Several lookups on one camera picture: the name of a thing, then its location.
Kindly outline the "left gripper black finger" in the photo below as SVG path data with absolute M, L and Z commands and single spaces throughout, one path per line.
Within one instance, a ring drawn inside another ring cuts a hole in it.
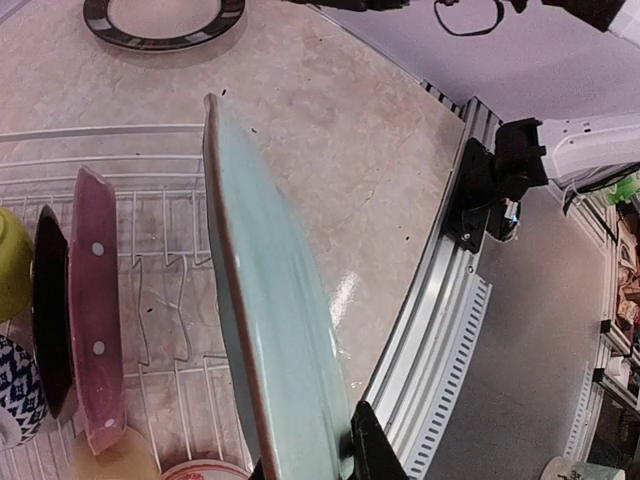
M 256 416 L 254 479 L 405 479 L 399 459 L 365 401 L 303 399 Z

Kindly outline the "light teal plate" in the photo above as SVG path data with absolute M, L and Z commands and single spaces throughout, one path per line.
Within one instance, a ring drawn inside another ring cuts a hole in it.
M 209 244 L 247 447 L 268 479 L 345 479 L 350 406 L 310 245 L 249 134 L 218 96 L 204 105 Z

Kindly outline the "pink speckled plate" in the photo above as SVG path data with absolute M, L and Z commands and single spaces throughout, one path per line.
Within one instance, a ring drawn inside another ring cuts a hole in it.
M 126 428 L 113 186 L 82 166 L 75 181 L 69 243 L 69 315 L 79 406 L 91 452 Z

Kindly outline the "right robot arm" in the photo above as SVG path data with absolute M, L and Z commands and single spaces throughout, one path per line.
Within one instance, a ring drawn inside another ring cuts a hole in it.
M 634 45 L 639 44 L 639 3 L 637 1 L 545 1 L 600 32 L 612 34 Z M 533 128 L 533 144 L 539 151 L 532 164 L 542 172 L 541 183 L 563 177 L 575 180 L 586 171 L 608 171 L 607 177 L 585 177 L 578 191 L 596 191 L 639 170 L 639 116 L 637 114 L 596 116 L 583 119 L 537 120 L 505 123 L 497 129 L 497 160 L 515 161 L 525 147 L 516 143 L 525 136 L 525 128 Z

